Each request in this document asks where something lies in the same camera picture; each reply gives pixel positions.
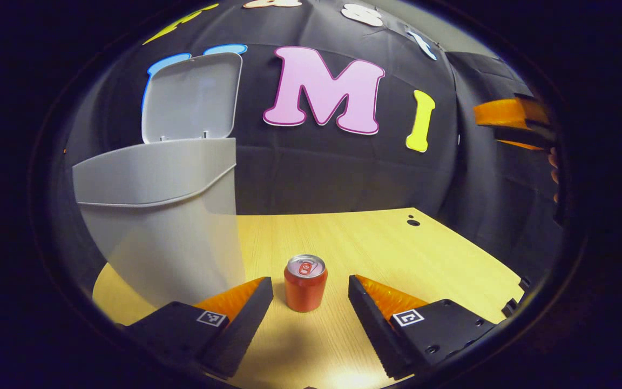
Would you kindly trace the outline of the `white desktop garbage bin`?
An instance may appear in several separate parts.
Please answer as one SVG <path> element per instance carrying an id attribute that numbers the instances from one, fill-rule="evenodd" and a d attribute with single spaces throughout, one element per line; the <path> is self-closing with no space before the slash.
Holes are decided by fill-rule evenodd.
<path id="1" fill-rule="evenodd" d="M 155 307 L 245 281 L 235 210 L 242 57 L 200 55 L 151 72 L 139 145 L 72 168 L 77 205 L 116 273 Z"/>

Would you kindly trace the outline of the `red pop can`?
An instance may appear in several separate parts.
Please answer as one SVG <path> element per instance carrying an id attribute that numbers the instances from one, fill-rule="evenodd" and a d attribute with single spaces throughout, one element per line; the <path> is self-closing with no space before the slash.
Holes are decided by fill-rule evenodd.
<path id="1" fill-rule="evenodd" d="M 287 262 L 283 276 L 287 307 L 306 313 L 321 305 L 328 279 L 323 259 L 313 254 L 297 254 Z"/>

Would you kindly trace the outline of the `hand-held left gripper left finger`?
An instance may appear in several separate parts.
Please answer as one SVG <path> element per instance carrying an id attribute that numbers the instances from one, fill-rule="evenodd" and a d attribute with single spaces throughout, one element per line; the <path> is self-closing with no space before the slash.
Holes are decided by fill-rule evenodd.
<path id="1" fill-rule="evenodd" d="M 273 300 L 261 277 L 195 305 L 171 302 L 124 332 L 163 364 L 189 375 L 232 378 Z"/>

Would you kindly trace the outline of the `wooden desktop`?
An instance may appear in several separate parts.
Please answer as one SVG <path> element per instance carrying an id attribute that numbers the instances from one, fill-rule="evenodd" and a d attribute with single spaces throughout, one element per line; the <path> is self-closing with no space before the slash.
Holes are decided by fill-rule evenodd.
<path id="1" fill-rule="evenodd" d="M 242 389 L 380 389 L 385 371 L 348 298 L 361 275 L 427 302 L 451 299 L 499 323 L 520 299 L 520 277 L 491 254 L 417 209 L 239 215 L 246 280 L 269 276 L 274 299 L 235 376 Z M 330 275 L 321 306 L 290 310 L 283 267 L 315 254 Z"/>

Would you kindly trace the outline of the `black backdrop cloth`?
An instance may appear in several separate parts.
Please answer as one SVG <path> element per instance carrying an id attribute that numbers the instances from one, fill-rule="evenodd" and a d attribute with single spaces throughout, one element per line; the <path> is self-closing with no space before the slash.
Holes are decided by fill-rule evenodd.
<path id="1" fill-rule="evenodd" d="M 194 0 L 114 56 L 79 94 L 63 125 L 66 153 L 45 185 L 67 265 L 89 288 L 104 265 L 72 193 L 72 166 L 141 143 L 140 113 L 149 66 L 171 55 L 242 44 L 244 66 L 231 136 L 237 141 L 235 206 L 240 214 L 311 214 L 418 209 L 537 283 L 551 268 L 562 230 L 553 221 L 556 185 L 542 152 L 498 142 L 477 126 L 473 107 L 530 94 L 496 49 L 454 22 L 378 0 Z M 306 121 L 274 126 L 279 46 L 319 52 L 334 76 L 350 62 L 385 69 L 378 84 L 378 133 L 340 128 L 340 104 L 324 124 L 305 96 Z"/>

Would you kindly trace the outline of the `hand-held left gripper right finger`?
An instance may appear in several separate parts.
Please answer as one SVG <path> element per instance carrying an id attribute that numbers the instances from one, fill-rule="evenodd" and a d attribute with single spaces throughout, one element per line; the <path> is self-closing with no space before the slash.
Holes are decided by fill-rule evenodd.
<path id="1" fill-rule="evenodd" d="M 348 298 L 388 377 L 432 370 L 496 325 L 450 299 L 433 303 L 352 275 Z"/>

